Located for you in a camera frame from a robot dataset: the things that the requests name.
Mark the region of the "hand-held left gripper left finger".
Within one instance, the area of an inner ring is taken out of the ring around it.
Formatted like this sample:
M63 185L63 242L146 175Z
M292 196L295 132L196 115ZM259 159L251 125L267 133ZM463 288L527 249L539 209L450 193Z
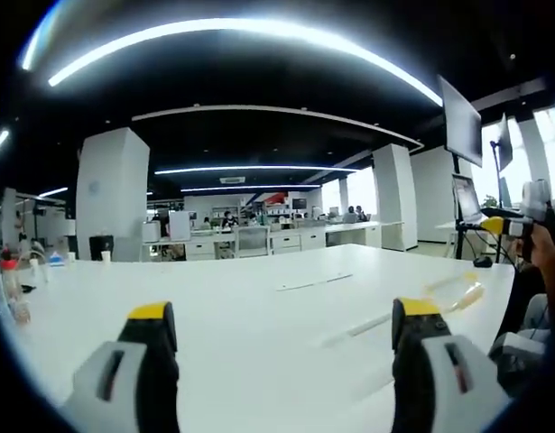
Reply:
M169 301L132 310L74 373L63 415L77 432L179 432L177 352Z

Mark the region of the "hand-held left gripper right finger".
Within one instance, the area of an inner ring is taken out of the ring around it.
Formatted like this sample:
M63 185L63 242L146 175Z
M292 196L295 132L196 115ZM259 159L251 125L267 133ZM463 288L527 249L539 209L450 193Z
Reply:
M427 300L392 312L393 432L482 432L509 404L495 364Z

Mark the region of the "person's right hand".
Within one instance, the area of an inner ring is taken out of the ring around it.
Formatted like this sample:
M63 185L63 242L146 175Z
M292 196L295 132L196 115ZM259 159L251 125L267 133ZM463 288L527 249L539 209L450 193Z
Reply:
M531 240L531 263L540 270L547 292L550 292L555 289L555 244L549 231L538 224L532 226Z

